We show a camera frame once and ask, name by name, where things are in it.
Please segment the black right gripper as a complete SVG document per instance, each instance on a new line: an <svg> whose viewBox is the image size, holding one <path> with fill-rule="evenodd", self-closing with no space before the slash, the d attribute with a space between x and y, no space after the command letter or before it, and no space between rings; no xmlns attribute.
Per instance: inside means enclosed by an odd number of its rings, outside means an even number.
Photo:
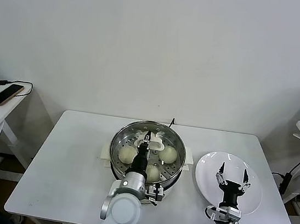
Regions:
<svg viewBox="0 0 300 224"><path fill-rule="evenodd" d="M216 173L216 180L219 184L219 188L223 191L223 200L218 204L219 207L232 207L238 209L237 198L243 195L243 191L246 191L250 188L251 183L249 182L249 175L247 170L244 170L244 176L242 184L226 180L224 178L224 167L225 162L222 163L222 166L219 168Z"/></svg>

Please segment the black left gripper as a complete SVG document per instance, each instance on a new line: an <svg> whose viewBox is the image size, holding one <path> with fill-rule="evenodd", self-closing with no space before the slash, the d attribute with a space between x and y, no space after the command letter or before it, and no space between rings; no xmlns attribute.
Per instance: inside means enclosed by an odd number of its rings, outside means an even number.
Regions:
<svg viewBox="0 0 300 224"><path fill-rule="evenodd" d="M146 168L148 166L149 145L151 141L151 131L148 131L144 139L137 145L137 155L133 158L130 172L147 175Z"/></svg>

